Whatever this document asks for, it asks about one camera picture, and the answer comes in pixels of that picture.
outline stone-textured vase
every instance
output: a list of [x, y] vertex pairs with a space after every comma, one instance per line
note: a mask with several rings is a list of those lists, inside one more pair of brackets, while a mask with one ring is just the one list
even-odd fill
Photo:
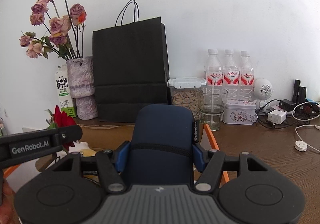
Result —
[[67, 60], [67, 68], [70, 96], [76, 99], [78, 117], [81, 120], [97, 117], [92, 56]]

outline human hand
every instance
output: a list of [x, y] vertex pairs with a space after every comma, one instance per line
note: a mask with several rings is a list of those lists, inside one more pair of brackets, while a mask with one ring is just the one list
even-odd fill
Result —
[[13, 196], [14, 191], [10, 188], [8, 182], [4, 180], [2, 185], [2, 205], [0, 206], [0, 224], [14, 224], [13, 221], [13, 203], [9, 196]]

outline glass cup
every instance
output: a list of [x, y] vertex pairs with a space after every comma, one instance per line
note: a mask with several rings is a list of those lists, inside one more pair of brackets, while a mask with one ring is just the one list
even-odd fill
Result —
[[226, 109], [228, 91], [220, 87], [207, 86], [197, 92], [200, 123], [208, 124], [211, 131], [219, 130]]

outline black rope handle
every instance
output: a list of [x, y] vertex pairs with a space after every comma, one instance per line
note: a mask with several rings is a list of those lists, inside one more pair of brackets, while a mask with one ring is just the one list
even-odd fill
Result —
[[125, 13], [125, 11], [126, 11], [127, 7], [128, 7], [131, 3], [134, 3], [133, 22], [135, 22], [136, 7], [137, 7], [137, 9], [138, 9], [138, 19], [137, 19], [137, 20], [139, 21], [139, 6], [138, 6], [138, 4], [137, 4], [137, 2], [136, 2], [135, 0], [130, 0], [130, 1], [128, 1], [128, 2], [127, 2], [127, 4], [126, 4], [126, 5], [124, 6], [124, 8], [122, 9], [122, 11], [119, 13], [119, 15], [118, 15], [118, 17], [117, 17], [117, 20], [116, 20], [116, 24], [115, 24], [115, 26], [117, 26], [118, 19], [119, 19], [119, 17], [120, 17], [120, 15], [121, 15], [121, 13], [123, 12], [123, 14], [122, 14], [122, 19], [121, 19], [121, 25], [122, 25], [122, 21], [123, 21], [124, 13]]

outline gray ribbed panel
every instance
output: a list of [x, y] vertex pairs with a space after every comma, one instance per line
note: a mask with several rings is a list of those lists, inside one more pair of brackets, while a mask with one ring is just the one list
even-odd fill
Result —
[[236, 224], [210, 196], [192, 193], [186, 185], [133, 185], [109, 196], [99, 212], [83, 224]]

